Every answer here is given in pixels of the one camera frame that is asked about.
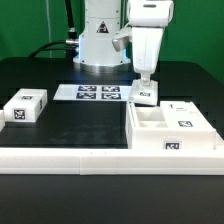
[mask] white small box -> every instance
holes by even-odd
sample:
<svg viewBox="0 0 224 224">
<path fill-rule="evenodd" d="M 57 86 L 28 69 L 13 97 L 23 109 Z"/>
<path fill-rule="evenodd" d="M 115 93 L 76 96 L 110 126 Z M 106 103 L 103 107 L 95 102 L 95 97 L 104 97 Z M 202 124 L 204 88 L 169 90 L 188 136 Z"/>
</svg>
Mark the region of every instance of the white small box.
<svg viewBox="0 0 224 224">
<path fill-rule="evenodd" d="M 5 126 L 4 111 L 0 110 L 0 132 Z"/>
<path fill-rule="evenodd" d="M 128 148 L 148 151 L 214 150 L 216 130 L 190 102 L 162 101 L 160 107 L 127 103 Z"/>
<path fill-rule="evenodd" d="M 47 104 L 47 90 L 20 89 L 4 106 L 5 121 L 36 122 Z"/>
</svg>

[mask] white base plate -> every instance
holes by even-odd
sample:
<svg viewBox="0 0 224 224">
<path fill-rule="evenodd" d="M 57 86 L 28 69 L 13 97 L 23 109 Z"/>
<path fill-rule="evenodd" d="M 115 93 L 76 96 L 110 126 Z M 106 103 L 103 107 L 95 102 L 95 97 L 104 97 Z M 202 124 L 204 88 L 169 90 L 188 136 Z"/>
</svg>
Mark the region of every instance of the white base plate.
<svg viewBox="0 0 224 224">
<path fill-rule="evenodd" d="M 0 174 L 224 175 L 224 143 L 210 152 L 0 148 Z"/>
<path fill-rule="evenodd" d="M 127 101 L 130 86 L 60 85 L 54 100 Z"/>
</svg>

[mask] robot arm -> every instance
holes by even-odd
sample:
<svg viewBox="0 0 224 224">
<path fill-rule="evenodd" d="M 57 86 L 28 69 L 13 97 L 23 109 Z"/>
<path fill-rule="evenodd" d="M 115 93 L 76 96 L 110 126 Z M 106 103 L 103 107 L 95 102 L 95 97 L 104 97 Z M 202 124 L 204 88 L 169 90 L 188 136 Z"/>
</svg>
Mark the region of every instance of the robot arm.
<svg viewBox="0 0 224 224">
<path fill-rule="evenodd" d="M 150 80 L 156 70 L 163 32 L 173 17 L 172 0 L 129 0 L 128 25 L 113 39 L 117 51 L 132 41 L 134 71 L 141 80 L 132 85 L 129 101 L 149 105 L 157 104 L 157 83 Z"/>
</svg>

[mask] green wall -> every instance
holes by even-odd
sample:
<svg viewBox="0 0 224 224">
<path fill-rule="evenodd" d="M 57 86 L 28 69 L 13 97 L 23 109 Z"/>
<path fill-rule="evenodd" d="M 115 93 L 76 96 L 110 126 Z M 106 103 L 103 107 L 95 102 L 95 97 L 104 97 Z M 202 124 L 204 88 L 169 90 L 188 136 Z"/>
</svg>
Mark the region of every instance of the green wall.
<svg viewBox="0 0 224 224">
<path fill-rule="evenodd" d="M 52 40 L 65 39 L 64 0 L 48 1 Z M 79 33 L 84 24 L 83 2 L 72 0 Z M 27 56 L 48 42 L 46 0 L 0 0 L 0 60 Z M 160 60 L 198 63 L 224 83 L 224 1 L 176 0 L 175 16 L 165 32 Z"/>
</svg>

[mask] black cable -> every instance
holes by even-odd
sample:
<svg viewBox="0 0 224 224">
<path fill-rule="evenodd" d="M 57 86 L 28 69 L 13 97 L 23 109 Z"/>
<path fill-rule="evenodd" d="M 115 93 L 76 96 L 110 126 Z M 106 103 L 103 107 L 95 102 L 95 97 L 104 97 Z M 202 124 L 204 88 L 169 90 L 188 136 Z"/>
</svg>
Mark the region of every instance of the black cable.
<svg viewBox="0 0 224 224">
<path fill-rule="evenodd" d="M 40 51 L 45 50 L 48 47 L 58 45 L 58 44 L 65 44 L 65 40 L 53 41 L 51 43 L 45 44 L 42 47 L 40 47 L 39 49 L 37 49 L 36 51 L 34 51 L 33 53 L 31 53 L 28 57 L 34 58 Z"/>
<path fill-rule="evenodd" d="M 30 58 L 35 58 L 37 54 L 39 54 L 42 51 L 66 51 L 65 48 L 47 48 L 47 49 L 38 49 L 34 51 L 29 57 Z"/>
<path fill-rule="evenodd" d="M 65 6 L 66 6 L 66 11 L 67 11 L 68 27 L 74 28 L 71 1 L 65 0 Z"/>
<path fill-rule="evenodd" d="M 67 14 L 67 20 L 68 20 L 68 38 L 77 39 L 77 33 L 75 31 L 75 25 L 73 21 L 73 14 L 72 14 L 72 5 L 70 0 L 65 0 L 65 6 L 66 6 L 66 14 Z"/>
</svg>

